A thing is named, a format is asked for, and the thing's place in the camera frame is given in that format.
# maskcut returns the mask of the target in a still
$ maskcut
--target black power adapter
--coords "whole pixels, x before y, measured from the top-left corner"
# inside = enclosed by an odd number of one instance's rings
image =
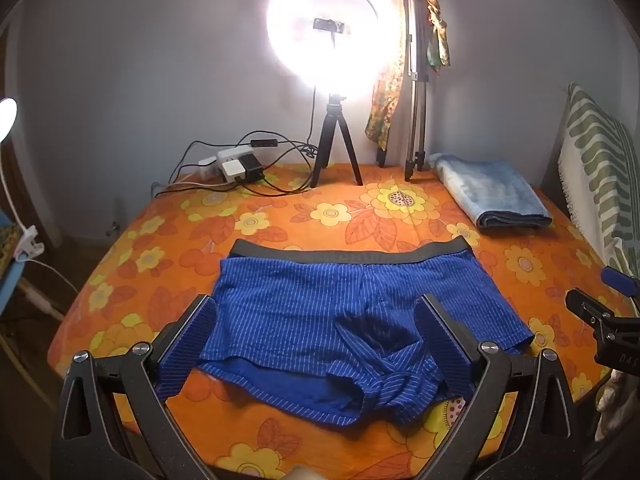
[[[244,183],[252,184],[264,179],[262,164],[255,158],[253,153],[242,155],[238,158],[244,167]]]

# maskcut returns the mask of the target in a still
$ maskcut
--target black tripod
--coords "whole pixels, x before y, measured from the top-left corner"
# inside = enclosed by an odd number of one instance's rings
[[[322,123],[322,131],[320,132],[320,142],[318,142],[318,156],[316,157],[316,164],[311,176],[311,187],[318,185],[318,179],[320,178],[320,171],[322,168],[326,168],[329,164],[329,156],[331,155],[331,146],[334,142],[335,126],[340,126],[342,138],[344,139],[344,145],[347,147],[347,153],[349,154],[349,160],[351,161],[351,167],[353,168],[353,174],[356,177],[358,186],[362,186],[362,177],[360,176],[360,168],[358,167],[358,160],[356,159],[356,152],[353,149],[353,143],[351,142],[351,135],[349,134],[349,128],[347,127],[347,121],[344,120],[342,114],[342,100],[338,94],[329,94],[329,102],[326,105],[326,115],[324,122]]]

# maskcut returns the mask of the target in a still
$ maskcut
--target white desk lamp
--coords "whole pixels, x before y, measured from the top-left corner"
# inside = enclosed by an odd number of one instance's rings
[[[15,118],[18,113],[18,106],[14,99],[5,98],[0,100],[0,142],[6,139],[9,135],[11,128],[14,126]],[[44,252],[44,244],[35,241],[35,237],[38,235],[38,231],[35,226],[26,227],[15,209],[14,201],[11,199],[9,188],[4,178],[4,171],[2,170],[2,160],[0,158],[0,180],[2,180],[2,186],[4,187],[4,193],[6,195],[11,211],[14,213],[14,218],[17,224],[22,230],[22,237],[18,242],[14,251],[14,257],[18,257],[20,254],[25,254],[27,259],[35,258]]]
[[[9,135],[14,126],[15,116],[18,113],[18,106],[15,100],[7,97],[0,100],[0,142]]]

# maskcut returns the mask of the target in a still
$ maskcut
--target gray elastic waistband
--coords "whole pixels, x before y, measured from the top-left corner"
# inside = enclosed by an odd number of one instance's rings
[[[408,253],[383,253],[381,251],[284,251],[236,240],[230,256],[270,258],[299,264],[416,264],[434,256],[455,254],[470,250],[462,236],[450,242],[432,242]]]

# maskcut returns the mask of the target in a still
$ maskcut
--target blue striped boxer briefs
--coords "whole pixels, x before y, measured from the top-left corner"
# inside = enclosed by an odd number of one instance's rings
[[[409,422],[451,397],[415,327],[428,292],[479,341],[505,350],[531,341],[462,237],[393,254],[238,240],[221,262],[218,323],[198,366],[316,422],[344,426],[373,412]]]

